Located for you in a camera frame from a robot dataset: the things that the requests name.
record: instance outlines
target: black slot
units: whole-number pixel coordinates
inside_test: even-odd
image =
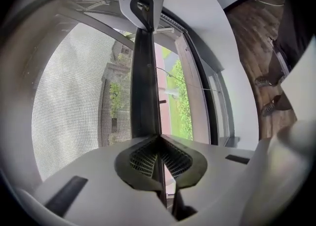
[[[71,204],[88,182],[87,179],[74,176],[45,205],[54,214],[63,217]]]
[[[228,160],[234,161],[234,162],[238,162],[241,164],[248,164],[249,162],[249,158],[245,158],[245,157],[238,157],[238,156],[234,156],[234,155],[228,155],[227,157],[225,157]]]

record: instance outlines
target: green grass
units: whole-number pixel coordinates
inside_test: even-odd
[[[183,76],[182,67],[180,61],[174,66],[171,75],[178,77]],[[188,102],[188,95],[185,84],[180,84],[173,77],[167,76],[167,88],[175,89],[179,88],[179,98],[175,100],[171,95],[169,95],[169,107],[170,107],[170,119],[171,119],[171,133],[174,136],[192,139],[192,126],[190,109]]]
[[[171,119],[171,134],[178,137],[183,137],[181,133],[181,119],[177,109],[176,100],[169,95],[170,119]]]
[[[165,48],[165,47],[162,47],[162,57],[163,59],[166,59],[166,57],[171,53],[171,50]]]

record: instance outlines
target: gray pants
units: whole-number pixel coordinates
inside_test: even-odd
[[[278,37],[275,45],[280,50],[289,69],[294,68],[307,48],[313,32],[306,26],[300,9],[293,7],[290,0],[285,0],[283,16],[278,28]],[[268,80],[276,85],[283,76],[281,65],[275,53],[272,54],[269,63]],[[286,95],[275,96],[273,99],[276,110],[292,109]]]

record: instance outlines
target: bush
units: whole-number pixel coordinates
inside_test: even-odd
[[[118,63],[121,65],[124,65],[128,68],[132,66],[132,56],[129,56],[128,54],[119,53],[118,54]]]
[[[118,111],[122,108],[122,90],[119,84],[110,85],[111,118],[118,117]]]
[[[180,60],[177,60],[172,68],[172,75],[177,79],[184,81],[184,75],[182,71],[182,66]],[[188,99],[187,86],[185,83],[175,80],[175,84],[179,90],[179,99],[176,102],[177,109],[179,111],[180,119],[181,119],[181,133],[185,136],[184,138],[192,139],[192,122],[191,122],[191,114],[190,114],[190,105]]]

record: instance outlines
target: window glass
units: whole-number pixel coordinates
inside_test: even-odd
[[[179,56],[155,44],[162,133],[192,139],[192,122],[187,87]]]

